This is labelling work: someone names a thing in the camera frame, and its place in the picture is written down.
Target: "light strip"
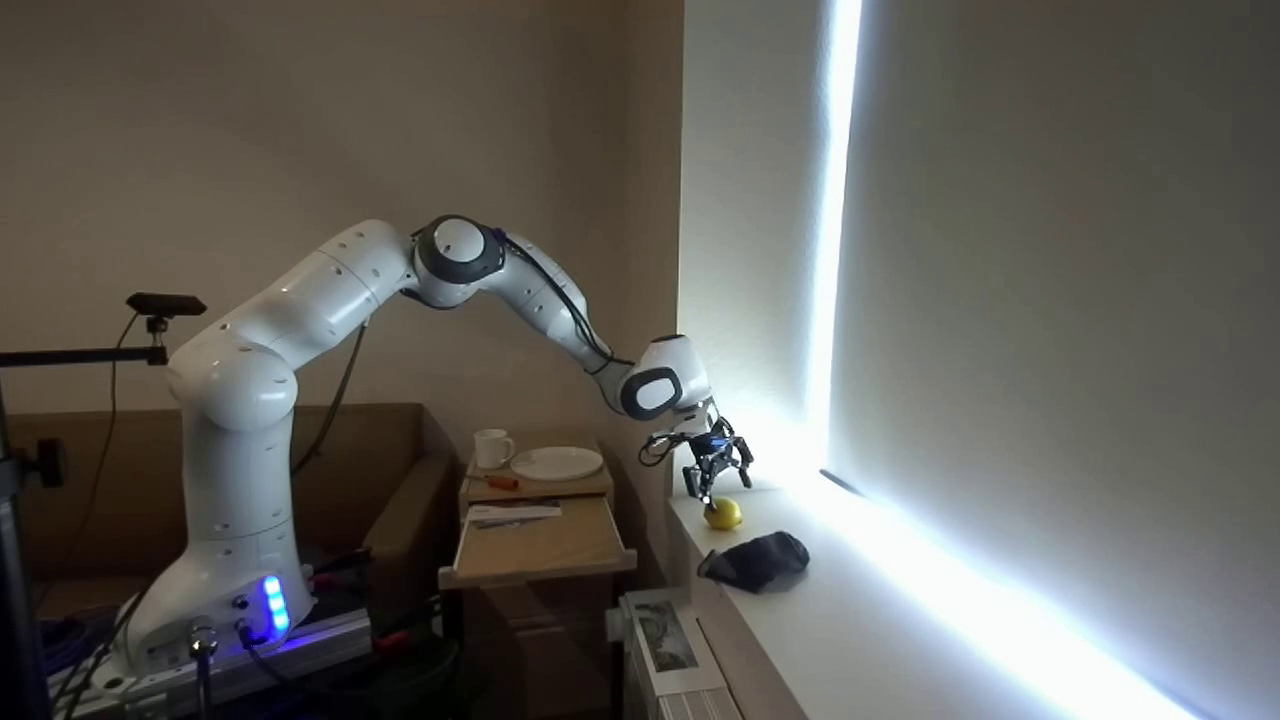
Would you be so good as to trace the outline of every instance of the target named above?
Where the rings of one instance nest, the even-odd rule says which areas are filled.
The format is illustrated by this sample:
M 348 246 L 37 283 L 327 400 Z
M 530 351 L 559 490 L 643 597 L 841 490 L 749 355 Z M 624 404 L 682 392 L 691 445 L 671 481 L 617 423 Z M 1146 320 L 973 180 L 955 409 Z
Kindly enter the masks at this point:
M 955 549 L 934 540 L 884 504 L 841 492 L 835 485 L 808 485 L 808 492 L 816 492 L 813 504 L 835 510 L 830 527 L 889 583 L 1055 713 L 1193 720 L 1188 709 L 1114 662 L 1088 627 L 1045 597 L 980 571 Z
M 816 254 L 813 254 L 813 296 L 808 296 L 808 376 L 803 415 L 813 423 L 808 451 L 823 461 L 831 423 L 831 360 L 835 360 L 835 299 L 841 299 L 841 246 L 843 246 L 843 180 L 848 180 L 848 136 L 858 96 L 858 39 L 860 0 L 830 0 L 823 58 L 822 58 L 822 196 L 816 196 Z
M 283 606 L 283 590 L 277 576 L 264 576 L 264 597 L 270 597 L 270 612 L 273 612 L 273 633 L 290 633 L 290 606 Z

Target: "white plate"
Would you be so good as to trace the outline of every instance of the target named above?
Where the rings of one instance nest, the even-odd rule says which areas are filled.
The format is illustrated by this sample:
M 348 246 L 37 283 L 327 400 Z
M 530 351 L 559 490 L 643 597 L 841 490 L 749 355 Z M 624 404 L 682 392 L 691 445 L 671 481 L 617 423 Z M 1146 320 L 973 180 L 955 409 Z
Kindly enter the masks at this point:
M 530 481 L 580 481 L 592 476 L 601 465 L 605 461 L 592 449 L 534 449 L 513 461 L 513 472 Z

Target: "blue led light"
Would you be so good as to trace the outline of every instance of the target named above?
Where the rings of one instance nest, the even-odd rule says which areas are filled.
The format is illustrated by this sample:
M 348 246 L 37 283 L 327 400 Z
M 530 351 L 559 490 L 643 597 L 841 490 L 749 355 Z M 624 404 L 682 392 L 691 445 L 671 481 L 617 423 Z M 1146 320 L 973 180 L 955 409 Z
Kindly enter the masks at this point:
M 277 638 L 290 633 L 290 606 L 277 576 L 264 576 L 264 600 L 270 600 Z

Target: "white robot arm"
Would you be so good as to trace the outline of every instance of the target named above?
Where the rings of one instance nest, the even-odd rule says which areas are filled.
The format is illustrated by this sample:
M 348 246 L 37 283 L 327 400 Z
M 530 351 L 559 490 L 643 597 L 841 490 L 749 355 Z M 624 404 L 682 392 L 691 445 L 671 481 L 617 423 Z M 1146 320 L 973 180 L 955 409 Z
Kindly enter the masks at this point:
M 298 369 L 336 350 L 394 296 L 454 314 L 482 291 L 564 350 L 608 409 L 632 421 L 675 415 L 643 445 L 643 461 L 689 445 L 697 458 L 689 492 L 710 498 L 724 470 L 749 485 L 752 451 L 718 411 L 710 373 L 685 338 L 658 339 L 638 366 L 621 360 L 592 331 L 580 290 L 530 241 L 466 216 L 439 216 L 412 238 L 365 221 L 173 355 L 189 549 L 115 638 L 120 677 L 192 666 L 192 627 L 225 650 L 291 642 L 314 612 L 290 485 Z

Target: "white wall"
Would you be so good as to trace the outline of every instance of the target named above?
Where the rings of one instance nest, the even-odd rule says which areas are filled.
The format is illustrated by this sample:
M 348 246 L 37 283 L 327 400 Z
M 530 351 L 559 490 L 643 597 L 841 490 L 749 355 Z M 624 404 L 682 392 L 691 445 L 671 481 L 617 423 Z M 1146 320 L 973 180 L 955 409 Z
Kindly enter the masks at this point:
M 675 329 L 675 233 L 682 233 L 682 71 L 685 71 L 685 0 L 628 0 L 624 43 L 624 230 L 621 254 L 608 261 L 611 296 L 605 308 L 611 345 L 639 351 Z M 632 498 L 621 498 L 621 523 L 643 536 L 651 566 L 638 576 L 661 583 L 669 576 L 669 470 L 643 470 L 638 449 L 658 423 L 601 421 Z
M 759 476 L 803 431 L 816 43 L 822 5 L 685 5 L 682 329 Z
M 135 290 L 215 320 L 365 216 L 471 213 L 546 246 L 598 308 L 628 299 L 624 5 L 8 5 L 0 12 L 0 345 L 113 345 Z M 303 373 L 327 400 L 345 351 Z M 11 411 L 104 409 L 104 369 L 0 376 Z M 513 314 L 390 305 L 354 400 L 477 423 L 592 423 L 592 383 Z M 120 404 L 170 404 L 120 369 Z

